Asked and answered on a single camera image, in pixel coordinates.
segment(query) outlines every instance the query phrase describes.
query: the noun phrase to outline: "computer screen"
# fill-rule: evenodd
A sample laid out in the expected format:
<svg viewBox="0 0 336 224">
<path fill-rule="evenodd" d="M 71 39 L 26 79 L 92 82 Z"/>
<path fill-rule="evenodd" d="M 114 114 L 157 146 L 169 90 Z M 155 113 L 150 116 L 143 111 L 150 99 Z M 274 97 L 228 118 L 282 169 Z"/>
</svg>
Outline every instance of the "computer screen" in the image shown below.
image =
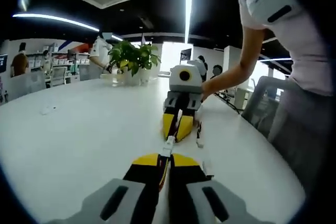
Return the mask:
<svg viewBox="0 0 336 224">
<path fill-rule="evenodd" d="M 3 73 L 6 71 L 7 67 L 7 54 L 0 55 L 0 73 Z"/>
</svg>

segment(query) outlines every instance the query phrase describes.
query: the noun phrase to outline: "white table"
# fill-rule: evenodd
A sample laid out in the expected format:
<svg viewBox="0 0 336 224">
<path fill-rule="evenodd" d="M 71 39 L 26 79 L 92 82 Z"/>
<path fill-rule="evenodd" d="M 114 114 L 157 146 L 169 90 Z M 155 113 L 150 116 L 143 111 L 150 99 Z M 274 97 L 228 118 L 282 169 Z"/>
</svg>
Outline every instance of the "white table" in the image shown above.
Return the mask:
<svg viewBox="0 0 336 224">
<path fill-rule="evenodd" d="M 28 211 L 41 222 L 68 218 L 80 210 L 85 197 L 122 178 L 134 159 L 160 152 L 168 81 L 158 78 L 148 87 L 131 88 L 84 81 L 2 106 L 0 161 Z M 56 109 L 42 115 L 46 106 Z M 259 220 L 286 223 L 305 194 L 280 155 L 213 96 L 204 103 L 202 121 L 215 179 L 242 198 Z M 194 132 L 176 144 L 174 152 L 198 161 L 203 155 Z M 153 223 L 166 223 L 165 202 L 160 194 Z"/>
</svg>

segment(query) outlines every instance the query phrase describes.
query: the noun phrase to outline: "green leaves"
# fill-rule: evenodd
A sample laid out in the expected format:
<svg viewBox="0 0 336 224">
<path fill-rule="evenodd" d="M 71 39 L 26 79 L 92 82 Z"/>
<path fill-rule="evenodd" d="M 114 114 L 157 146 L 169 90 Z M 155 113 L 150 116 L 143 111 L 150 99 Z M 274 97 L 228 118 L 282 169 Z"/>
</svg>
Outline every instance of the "green leaves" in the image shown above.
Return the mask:
<svg viewBox="0 0 336 224">
<path fill-rule="evenodd" d="M 109 51 L 110 65 L 116 65 L 119 69 L 127 68 L 135 75 L 139 68 L 152 69 L 153 64 L 158 65 L 161 62 L 158 55 L 152 52 L 157 51 L 156 46 L 142 45 L 140 48 L 134 47 L 129 41 L 123 40 L 116 44 Z"/>
</svg>

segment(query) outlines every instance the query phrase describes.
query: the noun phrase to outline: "cable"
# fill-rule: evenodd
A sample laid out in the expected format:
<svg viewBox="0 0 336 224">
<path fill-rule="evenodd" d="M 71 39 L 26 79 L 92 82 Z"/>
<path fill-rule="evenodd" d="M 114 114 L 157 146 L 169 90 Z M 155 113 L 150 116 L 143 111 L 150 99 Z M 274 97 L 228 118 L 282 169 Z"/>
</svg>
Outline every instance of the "cable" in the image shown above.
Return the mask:
<svg viewBox="0 0 336 224">
<path fill-rule="evenodd" d="M 218 98 L 220 98 L 223 102 L 226 102 L 227 105 L 229 105 L 232 109 L 234 109 L 238 114 L 240 114 L 240 109 L 238 109 L 236 106 L 234 106 L 232 103 L 230 103 L 228 100 L 224 99 L 223 97 L 221 97 L 219 95 L 219 93 L 214 93 L 215 96 L 217 96 Z"/>
</svg>

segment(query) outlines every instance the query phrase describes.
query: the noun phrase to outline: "yellow and black panel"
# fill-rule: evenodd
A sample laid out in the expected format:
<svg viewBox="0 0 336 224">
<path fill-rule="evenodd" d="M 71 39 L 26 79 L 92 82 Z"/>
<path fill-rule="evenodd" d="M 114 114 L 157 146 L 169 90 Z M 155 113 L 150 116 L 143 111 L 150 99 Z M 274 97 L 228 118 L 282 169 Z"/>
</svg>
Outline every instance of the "yellow and black panel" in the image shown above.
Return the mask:
<svg viewBox="0 0 336 224">
<path fill-rule="evenodd" d="M 158 153 L 149 154 L 137 158 L 123 178 L 145 184 L 133 214 L 138 220 L 141 220 L 141 223 L 150 224 L 153 221 L 166 169 L 167 161 L 162 160 Z"/>
<path fill-rule="evenodd" d="M 177 128 L 176 141 L 179 142 L 186 136 L 188 136 L 193 129 L 194 117 L 190 115 L 182 115 Z"/>
<path fill-rule="evenodd" d="M 190 157 L 173 154 L 169 174 L 170 220 L 174 224 L 198 223 L 193 201 L 186 185 L 207 181 L 198 162 Z"/>
<path fill-rule="evenodd" d="M 176 133 L 176 123 L 178 118 L 177 108 L 166 108 L 163 113 L 163 134 L 167 140 L 168 136 L 173 136 Z"/>
</svg>

